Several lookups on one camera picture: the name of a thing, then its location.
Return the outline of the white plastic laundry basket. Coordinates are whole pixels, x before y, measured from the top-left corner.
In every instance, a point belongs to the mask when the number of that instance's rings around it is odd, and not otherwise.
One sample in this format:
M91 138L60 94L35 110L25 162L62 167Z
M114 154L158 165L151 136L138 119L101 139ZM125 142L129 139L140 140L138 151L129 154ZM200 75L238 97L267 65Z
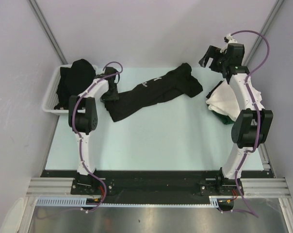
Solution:
M60 69L63 68L71 68L71 64L61 65L56 67L48 87L45 91L45 95L43 97L42 102L42 110L46 113L51 113L55 115L68 115L69 111L67 109L54 109L54 107L59 103L59 98L57 95L58 85L61 79Z

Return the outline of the black t-shirt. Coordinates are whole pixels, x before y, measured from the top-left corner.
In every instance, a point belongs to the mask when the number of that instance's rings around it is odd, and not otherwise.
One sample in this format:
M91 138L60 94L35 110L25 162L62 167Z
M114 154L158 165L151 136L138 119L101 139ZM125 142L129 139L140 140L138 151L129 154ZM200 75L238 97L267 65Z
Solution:
M148 80L134 89L119 93L119 99L104 103L113 122L121 121L142 108L171 101L183 94L193 98L203 91L188 63L183 63L165 75Z

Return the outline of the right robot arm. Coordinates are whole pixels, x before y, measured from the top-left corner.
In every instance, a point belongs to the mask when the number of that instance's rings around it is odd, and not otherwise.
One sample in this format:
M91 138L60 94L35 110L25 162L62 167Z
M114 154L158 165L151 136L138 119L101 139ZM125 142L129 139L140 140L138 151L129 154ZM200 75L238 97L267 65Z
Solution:
M247 157L266 141L273 120L273 112L266 110L261 100L255 97L250 71L242 65L243 57L244 45L229 43L223 50L209 46L199 61L199 65L205 67L208 60L212 59L210 70L222 74L232 88L240 109L231 129L233 147L227 162L213 181L201 182L201 189L220 195L227 195L242 187L240 177L243 165Z

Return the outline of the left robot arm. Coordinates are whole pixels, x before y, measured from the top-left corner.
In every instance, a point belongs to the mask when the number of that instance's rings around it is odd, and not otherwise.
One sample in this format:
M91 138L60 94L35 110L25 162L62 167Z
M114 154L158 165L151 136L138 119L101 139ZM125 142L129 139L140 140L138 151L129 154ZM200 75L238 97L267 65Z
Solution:
M119 78L120 72L106 66L80 94L69 98L68 124L75 133L80 157L73 189L82 188L86 193L93 194L101 186L95 176L96 165L90 156L89 139L98 125L97 101L119 99L115 81Z

